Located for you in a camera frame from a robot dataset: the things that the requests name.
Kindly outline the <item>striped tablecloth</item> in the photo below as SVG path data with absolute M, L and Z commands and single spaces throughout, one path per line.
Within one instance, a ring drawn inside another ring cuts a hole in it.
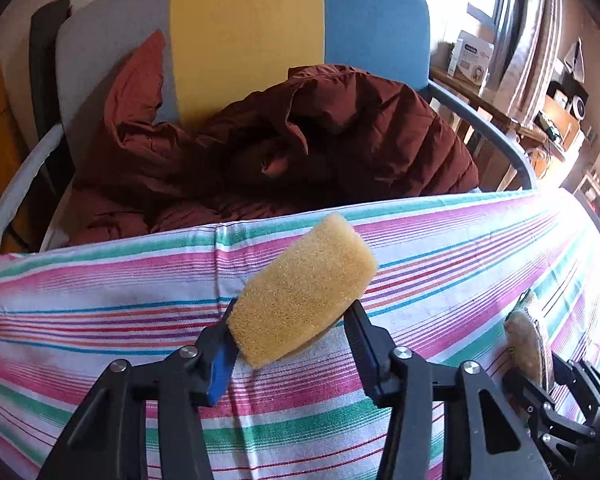
M 378 271 L 373 323 L 445 365 L 508 367 L 503 322 L 538 297 L 548 340 L 600 371 L 600 233 L 562 190 L 393 200 L 343 208 Z M 0 458 L 25 479 L 115 359 L 160 360 L 193 342 L 230 300 L 321 219 L 209 224 L 0 257 Z M 389 415 L 364 396 L 346 336 L 264 370 L 234 369 L 201 414 L 219 479 L 370 479 Z

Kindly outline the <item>small yellow sponge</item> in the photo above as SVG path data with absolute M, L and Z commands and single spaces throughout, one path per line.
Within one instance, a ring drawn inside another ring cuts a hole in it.
M 260 370 L 320 339 L 376 273 L 361 235 L 330 214 L 250 278 L 227 327 L 244 360 Z

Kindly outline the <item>white box on shelf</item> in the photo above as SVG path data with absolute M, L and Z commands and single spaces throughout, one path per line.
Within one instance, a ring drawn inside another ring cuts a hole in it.
M 479 90 L 489 73 L 493 49 L 490 42 L 462 30 L 452 49 L 446 73 Z

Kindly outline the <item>black rolled mat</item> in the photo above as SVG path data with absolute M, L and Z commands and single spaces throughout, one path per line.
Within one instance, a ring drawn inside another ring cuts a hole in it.
M 61 25 L 70 16 L 70 0 L 46 3 L 31 16 L 29 76 L 35 131 L 39 139 L 42 139 L 50 128 L 60 123 L 56 40 Z M 65 138 L 60 140 L 56 150 L 47 157 L 44 167 L 54 193 L 61 196 L 76 171 Z

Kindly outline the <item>green edged snack packet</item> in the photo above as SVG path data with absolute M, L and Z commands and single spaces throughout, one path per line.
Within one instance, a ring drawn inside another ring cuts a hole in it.
M 524 292 L 504 321 L 508 351 L 524 376 L 551 392 L 555 385 L 553 352 L 542 306 L 532 289 Z

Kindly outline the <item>maroon puffer jacket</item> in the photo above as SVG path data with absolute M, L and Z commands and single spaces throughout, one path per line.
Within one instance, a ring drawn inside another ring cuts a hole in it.
M 194 130 L 162 122 L 165 46 L 150 35 L 109 90 L 73 181 L 70 245 L 478 186 L 415 90 L 347 65 L 294 67 Z

